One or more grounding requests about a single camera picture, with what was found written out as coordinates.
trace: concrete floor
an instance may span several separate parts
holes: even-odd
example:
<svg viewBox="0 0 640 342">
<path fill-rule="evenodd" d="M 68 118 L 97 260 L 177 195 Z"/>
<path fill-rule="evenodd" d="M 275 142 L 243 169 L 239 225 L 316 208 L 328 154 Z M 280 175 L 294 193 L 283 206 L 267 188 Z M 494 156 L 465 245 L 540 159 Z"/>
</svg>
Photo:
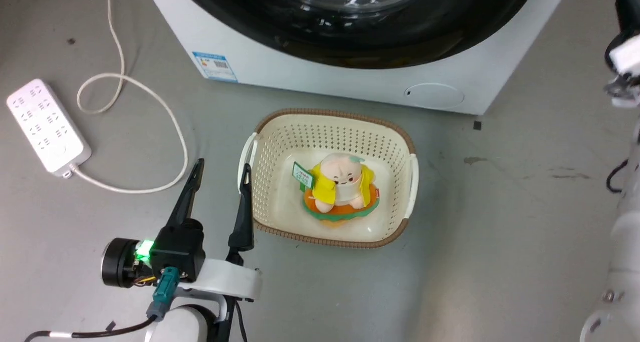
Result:
<svg viewBox="0 0 640 342">
<path fill-rule="evenodd" d="M 266 114 L 360 112 L 402 125 L 415 141 L 419 202 L 393 244 L 341 250 L 256 234 L 246 260 L 265 282 L 262 298 L 243 307 L 250 340 L 578 340 L 611 252 L 617 197 L 604 180 L 626 158 L 636 118 L 602 93 L 610 79 L 602 55 L 617 33 L 613 0 L 564 0 L 480 118 L 482 131 L 471 116 L 204 80 L 151 0 L 115 1 L 128 73 L 171 105 L 192 159 L 206 158 L 194 217 L 210 257 L 226 253 L 238 157 Z M 0 96 L 48 81 L 93 147 L 87 173 L 125 187 L 173 178 L 178 139 L 144 92 L 126 86 L 101 116 L 75 106 L 88 77 L 119 70 L 106 0 L 0 0 L 0 31 Z M 87 104 L 103 105 L 115 85 L 91 87 Z M 3 108 L 0 135 L 3 339 L 144 320 L 151 291 L 105 287 L 101 253 L 114 237 L 154 237 L 181 187 L 126 196 L 55 178 Z"/>
</svg>

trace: power strip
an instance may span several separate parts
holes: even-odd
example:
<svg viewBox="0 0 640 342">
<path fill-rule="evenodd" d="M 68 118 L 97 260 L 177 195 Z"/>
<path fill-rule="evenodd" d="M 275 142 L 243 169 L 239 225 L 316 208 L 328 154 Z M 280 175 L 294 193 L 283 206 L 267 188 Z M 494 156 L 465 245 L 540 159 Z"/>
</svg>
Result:
<svg viewBox="0 0 640 342">
<path fill-rule="evenodd" d="M 91 157 L 91 148 L 41 79 L 18 89 L 6 104 L 48 172 L 70 178 L 71 165 L 77 166 Z"/>
</svg>

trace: plush toy head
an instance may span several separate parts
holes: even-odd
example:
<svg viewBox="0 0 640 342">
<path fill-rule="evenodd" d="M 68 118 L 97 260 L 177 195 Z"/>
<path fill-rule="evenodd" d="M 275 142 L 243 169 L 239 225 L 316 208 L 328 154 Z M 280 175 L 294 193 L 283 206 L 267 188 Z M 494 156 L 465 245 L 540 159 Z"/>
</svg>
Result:
<svg viewBox="0 0 640 342">
<path fill-rule="evenodd" d="M 320 163 L 320 172 L 336 185 L 353 184 L 362 175 L 363 160 L 347 153 L 332 153 Z"/>
</svg>

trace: black cable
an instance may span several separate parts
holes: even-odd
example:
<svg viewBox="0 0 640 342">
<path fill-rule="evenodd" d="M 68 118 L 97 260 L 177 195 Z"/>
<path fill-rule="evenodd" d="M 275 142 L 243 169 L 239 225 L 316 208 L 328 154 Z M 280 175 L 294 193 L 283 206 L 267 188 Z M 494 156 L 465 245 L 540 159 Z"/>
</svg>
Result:
<svg viewBox="0 0 640 342">
<path fill-rule="evenodd" d="M 235 307 L 238 309 L 238 323 L 240 323 L 240 333 L 242 333 L 242 340 L 244 340 L 244 342 L 248 342 L 249 340 L 247 339 L 247 330 L 245 329 L 245 320 L 242 317 L 242 310 L 240 309 L 240 303 L 238 303 L 238 301 L 235 301 Z"/>
<path fill-rule="evenodd" d="M 608 175 L 608 177 L 606 178 L 606 188 L 608 190 L 610 190 L 610 192 L 615 193 L 615 194 L 620 194 L 622 193 L 622 189 L 617 189 L 611 186 L 611 180 L 613 179 L 613 177 L 622 170 L 622 168 L 626 167 L 627 164 L 629 164 L 629 159 L 625 159 L 624 162 L 622 162 L 619 166 L 615 167 L 612 171 L 611 174 Z"/>
<path fill-rule="evenodd" d="M 73 332 L 71 333 L 71 338 L 103 338 L 103 337 L 113 337 L 115 335 L 122 335 L 131 332 L 135 332 L 144 328 L 147 328 L 151 323 L 156 320 L 157 315 L 153 315 L 151 318 L 146 321 L 137 324 L 135 326 L 112 330 L 112 331 L 103 331 L 103 332 Z M 41 330 L 38 332 L 31 333 L 24 342 L 31 342 L 37 337 L 48 337 L 51 334 L 50 330 Z"/>
</svg>

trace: green light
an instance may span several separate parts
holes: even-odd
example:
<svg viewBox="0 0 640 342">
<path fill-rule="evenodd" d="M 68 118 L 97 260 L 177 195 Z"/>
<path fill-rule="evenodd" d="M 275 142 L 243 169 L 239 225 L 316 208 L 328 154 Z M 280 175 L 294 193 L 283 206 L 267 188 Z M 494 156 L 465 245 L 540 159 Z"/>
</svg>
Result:
<svg viewBox="0 0 640 342">
<path fill-rule="evenodd" d="M 151 247 L 154 246 L 155 241 L 144 240 L 140 247 L 135 251 L 135 255 L 138 259 L 149 260 L 151 257 Z"/>
</svg>

